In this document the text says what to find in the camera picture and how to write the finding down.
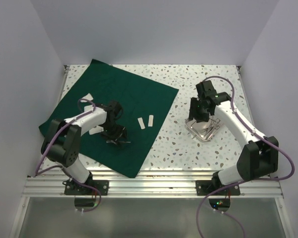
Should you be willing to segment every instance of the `dark green fabric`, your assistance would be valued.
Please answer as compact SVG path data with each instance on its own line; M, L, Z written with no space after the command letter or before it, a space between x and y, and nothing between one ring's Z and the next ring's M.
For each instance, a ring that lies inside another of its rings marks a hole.
M81 78L60 101L50 118L39 126L45 136L52 119L78 115L77 101L90 93L94 102L108 104L118 101L124 109L117 124L127 129L131 143L115 146L99 134L86 133L81 138L80 153L130 178L139 172L160 128L170 110L178 89L92 60ZM148 127L149 115L154 115L153 127ZM143 118L146 128L140 129L137 118Z

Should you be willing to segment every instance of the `gray wall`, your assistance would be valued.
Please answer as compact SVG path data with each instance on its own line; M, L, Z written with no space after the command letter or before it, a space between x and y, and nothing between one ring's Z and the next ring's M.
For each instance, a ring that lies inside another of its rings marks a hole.
M278 0L31 0L63 63L236 64Z
M298 237L298 0L280 0L242 67L255 124L275 135L294 159L295 175L281 182ZM279 176L290 166L280 156Z
M0 238L38 161L38 125L55 105L62 68L31 2L0 0Z

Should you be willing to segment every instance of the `terrazzo tabletop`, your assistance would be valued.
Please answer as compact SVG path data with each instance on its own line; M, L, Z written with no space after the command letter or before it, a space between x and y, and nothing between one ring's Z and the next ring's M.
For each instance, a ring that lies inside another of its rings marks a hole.
M234 102L244 116L251 121L235 65L116 64L113 66L179 89L141 171L207 171L224 169L234 164L240 155L241 148L226 126L222 126L211 141L201 142L188 132L184 121L189 115L190 98L197 96L195 85L205 77L212 75L228 78L233 83L236 93ZM62 97L87 67L88 65L70 66ZM218 92L231 93L230 86L223 80L212 79L212 82ZM87 156L80 154L79 158L88 170L111 171ZM53 164L46 159L42 169Z

